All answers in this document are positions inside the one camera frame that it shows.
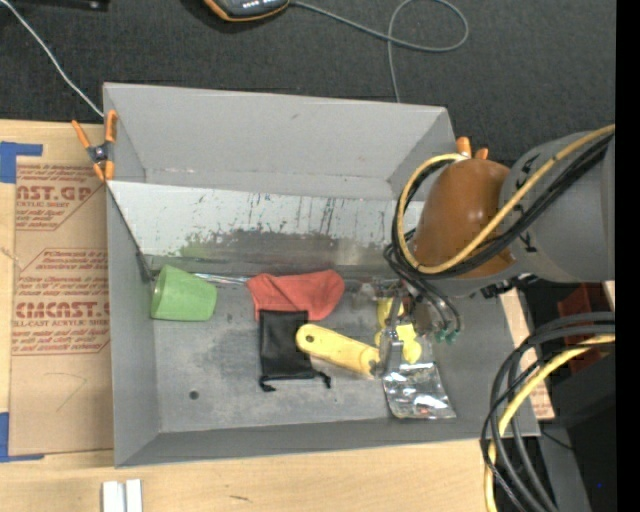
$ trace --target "green cup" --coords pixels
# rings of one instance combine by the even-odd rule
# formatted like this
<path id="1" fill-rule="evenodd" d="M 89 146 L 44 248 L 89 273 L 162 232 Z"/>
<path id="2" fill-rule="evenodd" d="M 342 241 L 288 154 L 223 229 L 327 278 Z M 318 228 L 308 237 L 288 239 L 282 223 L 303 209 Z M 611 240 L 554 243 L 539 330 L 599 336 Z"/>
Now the green cup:
<path id="1" fill-rule="evenodd" d="M 151 318 L 199 322 L 213 314 L 217 288 L 198 276 L 165 265 L 151 299 Z"/>

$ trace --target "wire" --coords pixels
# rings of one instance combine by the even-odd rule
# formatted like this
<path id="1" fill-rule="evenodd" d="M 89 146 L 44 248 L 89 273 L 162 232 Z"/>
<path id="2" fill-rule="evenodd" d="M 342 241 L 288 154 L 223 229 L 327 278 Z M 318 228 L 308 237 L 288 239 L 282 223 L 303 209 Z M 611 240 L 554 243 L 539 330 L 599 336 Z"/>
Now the wire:
<path id="1" fill-rule="evenodd" d="M 439 155 L 428 159 L 422 165 L 420 165 L 412 174 L 410 182 L 412 186 L 409 187 L 407 192 L 407 204 L 415 193 L 420 188 L 420 185 L 424 180 L 437 172 L 439 169 L 451 162 L 457 162 L 464 160 L 467 157 L 460 155 L 459 153 L 449 153 L 445 155 Z M 396 204 L 396 218 L 398 215 L 398 207 Z M 403 238 L 410 237 L 413 231 L 403 234 Z M 438 339 L 445 339 L 451 342 L 455 339 L 462 330 L 462 317 L 453 303 L 448 297 L 438 290 L 435 286 L 424 280 L 415 279 L 414 275 L 410 271 L 407 271 L 406 267 L 401 265 L 397 259 L 397 248 L 399 245 L 400 234 L 396 229 L 396 223 L 394 222 L 391 229 L 391 244 L 385 247 L 383 256 L 387 260 L 389 266 L 398 274 L 406 283 L 416 289 L 424 298 L 426 298 L 438 311 L 445 328 L 440 332 Z"/>
<path id="2" fill-rule="evenodd" d="M 575 325 L 584 322 L 596 321 L 613 323 L 607 325 Z M 552 366 L 554 362 L 558 363 L 559 361 L 558 357 L 556 357 L 549 363 L 547 363 L 543 370 L 539 370 L 538 367 L 540 365 L 540 360 L 538 360 L 533 365 L 529 366 L 520 375 L 516 376 L 517 369 L 520 364 L 520 359 L 522 358 L 523 354 L 531 348 L 535 348 L 543 343 L 553 341 L 557 338 L 583 334 L 596 335 L 595 338 L 592 338 L 591 340 L 585 342 L 584 345 L 602 345 L 606 343 L 612 343 L 615 340 L 615 314 L 613 312 L 586 313 L 573 315 L 571 317 L 559 318 L 557 320 L 549 322 L 536 329 L 536 331 L 531 336 L 529 336 L 522 345 L 520 345 L 509 355 L 509 357 L 507 357 L 507 359 L 503 362 L 500 369 L 498 370 L 493 387 L 491 389 L 491 408 L 483 425 L 481 434 L 481 439 L 484 443 L 483 457 L 485 459 L 486 465 L 485 497 L 487 508 L 489 510 L 495 510 L 495 499 L 493 497 L 492 487 L 492 479 L 494 477 L 496 479 L 496 482 L 505 489 L 505 492 L 514 502 L 516 507 L 518 507 L 519 509 L 522 508 L 522 505 L 515 496 L 514 491 L 506 483 L 504 478 L 501 476 L 500 471 L 498 471 L 497 467 L 495 466 L 496 457 L 498 457 L 502 462 L 504 469 L 507 471 L 511 478 L 511 481 L 516 486 L 522 497 L 525 498 L 527 503 L 532 507 L 532 510 L 536 510 L 538 512 L 557 510 L 551 498 L 548 497 L 546 490 L 542 486 L 541 482 L 539 481 L 539 479 L 537 479 L 537 474 L 535 473 L 535 470 L 533 470 L 531 461 L 528 459 L 528 455 L 525 451 L 524 454 L 521 455 L 524 469 L 530 477 L 530 481 L 533 484 L 536 493 L 544 502 L 544 505 L 538 502 L 538 500 L 529 492 L 529 490 L 523 484 L 522 480 L 519 478 L 517 472 L 513 468 L 513 465 L 510 463 L 501 436 L 504 434 L 506 426 L 511 423 L 512 427 L 514 425 L 516 426 L 516 429 L 513 430 L 513 436 L 514 438 L 516 438 L 516 442 L 518 441 L 517 438 L 518 436 L 520 436 L 520 433 L 519 429 L 517 428 L 517 418 L 515 416 L 515 410 L 517 410 L 519 404 L 521 403 L 521 401 L 518 401 L 524 400 L 524 398 L 526 398 L 526 396 L 530 394 L 530 390 L 533 389 L 533 387 L 535 387 L 539 382 L 541 382 L 546 377 L 546 375 L 548 375 L 548 373 L 563 364 L 559 363 L 558 366 Z M 567 357 L 566 354 L 569 354 L 568 358 L 571 359 L 572 357 L 575 357 L 580 353 L 586 352 L 587 350 L 590 350 L 592 348 L 591 346 L 585 347 L 584 345 L 578 346 L 577 348 L 576 346 L 564 347 L 562 349 L 565 352 L 564 357 Z M 501 396 L 498 396 L 500 393 L 501 383 L 504 380 L 507 372 L 509 373 L 508 389 Z M 526 384 L 516 394 L 516 390 L 522 385 L 523 382 L 525 382 L 525 380 Z M 511 400 L 511 402 L 507 409 L 505 409 L 505 413 L 503 413 L 501 419 L 498 420 L 497 409 L 499 405 L 506 400 Z M 487 439 L 488 425 L 491 425 L 493 439 L 493 441 L 489 444 L 487 444 L 485 441 Z"/>
<path id="3" fill-rule="evenodd" d="M 427 266 L 420 263 L 409 251 L 409 247 L 407 246 L 406 240 L 404 237 L 399 238 L 399 248 L 403 258 L 409 263 L 409 265 L 413 268 L 413 270 L 426 275 L 433 275 L 439 272 L 445 271 L 460 263 L 464 260 L 469 254 L 474 251 L 485 239 L 487 239 L 491 233 L 495 230 L 495 228 L 502 222 L 502 220 L 507 216 L 507 214 L 513 210 L 513 208 L 518 204 L 518 202 L 531 190 L 537 183 L 542 179 L 542 177 L 549 172 L 553 166 L 559 160 L 566 158 L 572 152 L 577 149 L 583 147 L 584 145 L 592 142 L 593 140 L 601 137 L 603 135 L 609 135 L 615 132 L 615 125 L 605 126 L 604 128 L 600 128 L 599 130 L 595 130 L 590 132 L 589 134 L 579 138 L 578 140 L 568 144 L 554 156 L 549 158 L 531 177 L 526 181 L 526 183 L 518 189 L 518 191 L 507 201 L 507 203 L 496 213 L 496 215 L 491 219 L 491 221 L 476 235 L 476 237 L 467 244 L 458 254 L 449 260 L 440 263 L 434 266 Z M 430 159 L 425 162 L 425 164 L 434 161 L 435 159 Z M 423 164 L 421 168 L 428 167 L 428 165 Z M 413 176 L 409 179 L 402 193 L 400 194 L 400 198 L 398 199 L 398 207 L 397 207 L 397 216 L 394 224 L 397 227 L 397 230 L 402 233 L 404 231 L 404 210 L 406 209 L 406 204 L 408 202 L 407 198 L 409 195 L 409 191 L 414 186 L 413 181 L 417 180 L 420 177 L 420 173 L 415 172 Z"/>
<path id="4" fill-rule="evenodd" d="M 573 359 L 576 356 L 584 354 L 593 345 L 608 343 L 615 340 L 615 336 L 604 335 L 604 336 L 596 336 L 591 338 L 585 342 L 580 343 L 580 346 L 589 345 L 586 348 L 573 348 L 567 350 L 566 352 L 554 357 L 547 365 L 544 366 L 540 371 L 535 373 L 532 377 L 530 377 L 523 388 L 516 394 L 513 400 L 509 403 L 499 421 L 499 433 L 503 435 L 507 429 L 507 425 L 511 421 L 511 418 L 515 415 L 517 410 L 520 408 L 524 400 L 531 394 L 531 392 L 535 389 L 535 387 L 542 382 L 545 378 L 547 378 L 554 370 L 565 364 L 570 359 Z M 489 457 L 495 462 L 496 459 L 496 448 L 493 441 L 489 443 Z M 485 499 L 487 503 L 487 509 L 491 512 L 497 512 L 498 509 L 495 504 L 495 499 L 493 496 L 493 473 L 490 470 L 485 470 Z"/>
<path id="5" fill-rule="evenodd" d="M 564 330 L 560 330 L 560 331 L 555 331 L 555 332 L 550 332 L 550 333 L 545 333 L 540 335 L 539 337 L 537 337 L 537 335 L 535 336 L 536 339 L 536 343 L 546 343 L 548 341 L 552 341 L 554 339 L 557 339 L 559 336 L 573 336 L 573 335 L 579 335 L 579 334 L 610 334 L 612 332 L 612 326 L 610 325 L 600 325 L 600 326 L 576 326 L 576 327 L 569 327 L 567 329 Z M 512 358 L 512 368 L 514 366 L 518 366 L 519 364 L 519 360 L 522 356 L 522 354 L 531 347 L 526 347 L 525 350 L 517 350 L 514 352 L 513 358 Z M 572 347 L 565 347 L 563 350 L 570 350 Z M 505 365 L 503 365 L 503 367 L 501 368 L 500 372 L 498 373 L 498 378 L 496 379 L 496 381 L 494 382 L 494 386 L 492 388 L 491 391 L 491 397 L 492 399 L 495 399 L 495 397 L 498 395 L 499 392 L 499 388 L 500 388 L 500 383 L 504 377 L 505 371 L 508 369 L 508 362 L 505 363 Z M 513 387 L 510 386 L 510 391 L 509 391 L 509 395 L 512 395 L 513 393 Z M 503 434 L 503 431 L 501 432 L 499 430 L 499 423 L 498 423 L 498 419 L 495 416 L 495 414 L 491 414 L 490 416 L 490 425 L 491 425 L 491 431 L 493 434 L 493 439 L 494 439 L 494 444 L 495 444 L 495 449 L 497 451 L 498 456 L 500 457 L 500 460 L 503 462 L 504 468 L 506 470 L 506 472 L 509 474 L 509 477 L 511 478 L 513 484 L 516 486 L 516 488 L 518 489 L 518 491 L 520 491 L 520 493 L 523 495 L 523 497 L 527 500 L 527 502 L 534 507 L 534 509 L 538 512 L 544 512 L 545 510 L 552 510 L 555 512 L 555 508 L 552 506 L 552 508 L 545 508 L 542 505 L 539 504 L 539 502 L 531 495 L 531 493 L 528 491 L 528 489 L 526 488 L 526 486 L 524 485 L 524 483 L 522 482 L 522 480 L 520 479 L 520 477 L 518 476 L 516 470 L 514 469 L 513 465 L 511 464 L 509 457 L 507 456 L 506 453 L 506 449 L 504 446 L 504 443 L 501 439 L 501 436 Z"/>
<path id="6" fill-rule="evenodd" d="M 356 23 L 354 21 L 351 21 L 347 18 L 343 18 L 342 16 L 339 16 L 337 14 L 334 14 L 330 11 L 327 11 L 325 9 L 322 9 L 320 7 L 316 7 L 315 5 L 310 5 L 304 2 L 299 2 L 297 0 L 293 0 L 290 2 L 290 5 L 294 5 L 294 6 L 298 6 L 298 7 L 302 7 L 304 9 L 307 9 L 309 11 L 313 11 L 315 13 L 318 14 L 322 14 L 323 16 L 328 16 L 329 18 L 332 18 L 336 21 L 339 21 L 340 23 L 344 23 L 345 25 L 348 25 L 352 28 L 355 28 L 356 30 L 360 30 L 362 32 L 364 32 L 365 34 L 368 34 L 370 36 L 376 37 L 378 39 L 381 39 L 382 41 L 386 41 L 387 42 L 387 55 L 389 58 L 389 71 L 391 74 L 391 81 L 393 83 L 393 93 L 396 99 L 396 102 L 400 103 L 400 94 L 398 92 L 398 84 L 397 84 L 397 80 L 396 80 L 396 73 L 395 73 L 395 69 L 394 69 L 394 65 L 393 65 L 393 55 L 392 55 L 392 47 L 393 45 L 399 46 L 401 48 L 406 48 L 409 50 L 415 50 L 415 51 L 419 51 L 419 52 L 425 52 L 425 53 L 445 53 L 445 52 L 450 52 L 453 50 L 456 50 L 458 48 L 460 48 L 468 39 L 469 37 L 469 22 L 467 21 L 467 18 L 465 18 L 464 14 L 462 14 L 462 12 L 460 11 L 460 9 L 458 9 L 455 5 L 447 2 L 446 0 L 431 0 L 432 2 L 441 4 L 443 6 L 445 6 L 446 8 L 450 9 L 451 11 L 453 11 L 455 13 L 455 15 L 460 19 L 460 21 L 462 22 L 462 25 L 464 26 L 464 34 L 462 36 L 462 38 L 455 44 L 452 44 L 450 46 L 443 46 L 443 47 L 434 47 L 434 46 L 425 46 L 425 45 L 419 45 L 419 44 L 415 44 L 415 43 L 411 43 L 408 41 L 404 41 L 402 39 L 397 39 L 395 37 L 393 37 L 393 27 L 395 25 L 396 22 L 396 18 L 398 16 L 398 14 L 400 13 L 400 11 L 402 9 L 404 9 L 408 4 L 414 2 L 415 0 L 404 0 L 404 2 L 402 2 L 400 5 L 398 5 L 398 7 L 396 7 L 396 9 L 393 11 L 393 14 L 391 15 L 391 19 L 389 21 L 389 28 L 387 29 L 387 33 L 383 33 L 383 32 L 378 32 L 376 30 L 373 30 L 369 27 L 366 27 L 364 25 L 361 25 L 359 23 Z"/>
<path id="7" fill-rule="evenodd" d="M 73 81 L 65 73 L 64 69 L 62 69 L 62 66 L 58 62 L 58 59 L 56 59 L 53 52 L 47 47 L 47 45 L 42 40 L 42 38 L 38 35 L 38 33 L 31 27 L 31 25 L 29 25 L 27 20 L 18 12 L 18 10 L 9 2 L 9 0 L 0 0 L 0 4 L 6 6 L 13 13 L 13 15 L 18 19 L 18 21 L 22 23 L 24 28 L 26 28 L 29 31 L 29 33 L 34 37 L 34 39 L 45 51 L 45 53 L 47 54 L 51 62 L 53 62 L 53 65 L 55 66 L 56 70 L 58 71 L 60 76 L 62 76 L 64 81 L 67 82 L 69 87 L 71 87 L 71 89 L 73 89 L 78 94 L 78 96 L 80 96 L 87 103 L 87 105 L 89 105 L 93 109 L 93 111 L 96 114 L 104 118 L 104 113 L 102 112 L 102 110 L 100 110 L 96 106 L 96 104 L 93 103 L 93 101 L 91 101 L 89 97 L 84 92 L 82 92 L 82 90 L 75 83 L 73 83 Z"/>

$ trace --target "yellow handle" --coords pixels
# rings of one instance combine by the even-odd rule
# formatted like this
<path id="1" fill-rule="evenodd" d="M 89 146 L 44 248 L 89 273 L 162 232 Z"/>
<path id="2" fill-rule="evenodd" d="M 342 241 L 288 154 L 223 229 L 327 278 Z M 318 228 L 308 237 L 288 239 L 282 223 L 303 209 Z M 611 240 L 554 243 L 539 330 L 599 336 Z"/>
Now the yellow handle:
<path id="1" fill-rule="evenodd" d="M 298 329 L 296 345 L 307 354 L 363 375 L 372 375 L 380 362 L 377 348 L 315 324 Z"/>

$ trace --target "black fabric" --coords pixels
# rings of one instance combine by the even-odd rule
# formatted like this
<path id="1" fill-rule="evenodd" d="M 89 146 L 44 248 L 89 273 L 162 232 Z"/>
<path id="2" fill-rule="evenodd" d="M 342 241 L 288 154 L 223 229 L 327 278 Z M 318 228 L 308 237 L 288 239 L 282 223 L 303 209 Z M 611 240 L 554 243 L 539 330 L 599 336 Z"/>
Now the black fabric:
<path id="1" fill-rule="evenodd" d="M 259 380 L 263 391 L 275 391 L 266 381 L 283 379 L 313 379 L 323 377 L 331 387 L 331 378 L 313 368 L 307 354 L 296 345 L 296 332 L 308 321 L 306 311 L 260 311 L 260 364 Z"/>

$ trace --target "black device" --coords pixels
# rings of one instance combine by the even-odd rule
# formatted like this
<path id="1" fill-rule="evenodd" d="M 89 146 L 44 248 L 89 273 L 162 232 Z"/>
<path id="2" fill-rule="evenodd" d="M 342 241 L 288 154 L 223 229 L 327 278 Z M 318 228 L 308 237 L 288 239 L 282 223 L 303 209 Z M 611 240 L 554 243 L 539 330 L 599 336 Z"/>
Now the black device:
<path id="1" fill-rule="evenodd" d="M 209 8 L 226 21 L 253 21 L 276 14 L 289 0 L 204 0 Z"/>

